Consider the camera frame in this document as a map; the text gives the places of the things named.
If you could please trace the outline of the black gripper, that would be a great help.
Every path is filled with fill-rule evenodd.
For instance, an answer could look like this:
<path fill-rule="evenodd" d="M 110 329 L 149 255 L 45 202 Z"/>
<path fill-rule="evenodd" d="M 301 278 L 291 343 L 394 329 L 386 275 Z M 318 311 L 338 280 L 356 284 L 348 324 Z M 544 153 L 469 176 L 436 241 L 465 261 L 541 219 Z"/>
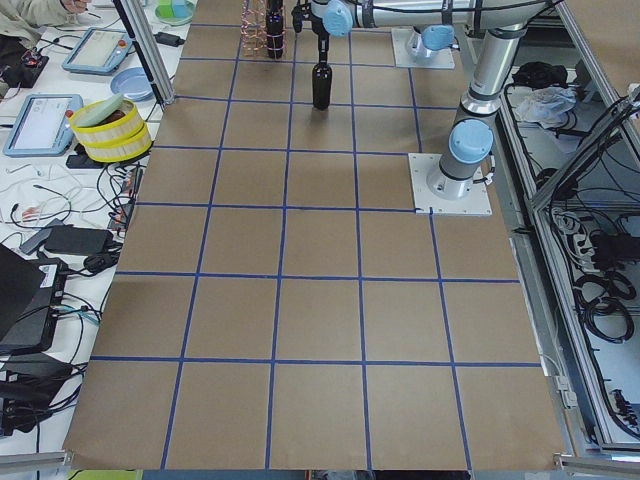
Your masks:
<path fill-rule="evenodd" d="M 317 35 L 318 64 L 328 64 L 330 34 L 326 31 L 321 17 L 312 16 L 312 30 Z"/>

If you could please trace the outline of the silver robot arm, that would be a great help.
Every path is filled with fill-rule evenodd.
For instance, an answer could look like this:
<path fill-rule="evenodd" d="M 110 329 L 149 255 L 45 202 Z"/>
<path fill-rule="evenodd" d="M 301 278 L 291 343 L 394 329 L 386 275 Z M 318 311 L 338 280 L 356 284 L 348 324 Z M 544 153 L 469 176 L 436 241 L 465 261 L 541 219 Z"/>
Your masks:
<path fill-rule="evenodd" d="M 433 52 L 449 48 L 454 42 L 452 25 L 438 24 L 415 28 L 408 41 L 408 51 L 416 57 L 429 57 Z"/>
<path fill-rule="evenodd" d="M 494 143 L 499 98 L 528 24 L 554 8 L 552 1 L 299 1 L 292 10 L 293 27 L 309 23 L 317 37 L 318 62 L 312 70 L 313 105 L 325 111 L 330 105 L 332 70 L 328 62 L 333 37 L 365 38 L 386 28 L 406 31 L 404 50 L 413 62 L 429 59 L 451 48 L 460 29 L 483 35 L 482 50 L 470 73 L 459 71 L 468 85 L 455 102 L 456 89 L 445 72 L 422 73 L 432 101 L 457 108 L 440 158 L 426 176 L 429 189 L 439 198 L 464 198 L 476 170 Z"/>

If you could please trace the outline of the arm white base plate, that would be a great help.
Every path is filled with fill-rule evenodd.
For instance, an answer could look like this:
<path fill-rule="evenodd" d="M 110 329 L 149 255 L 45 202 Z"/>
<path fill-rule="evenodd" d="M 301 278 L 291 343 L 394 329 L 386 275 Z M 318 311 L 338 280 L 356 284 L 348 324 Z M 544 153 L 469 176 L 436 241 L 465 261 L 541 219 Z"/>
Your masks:
<path fill-rule="evenodd" d="M 409 153 L 414 212 L 419 215 L 488 217 L 492 208 L 480 167 L 466 180 L 452 180 L 440 169 L 440 154 Z"/>
<path fill-rule="evenodd" d="M 451 48 L 429 50 L 419 32 L 413 28 L 396 27 L 391 30 L 395 66 L 453 70 L 455 67 Z"/>

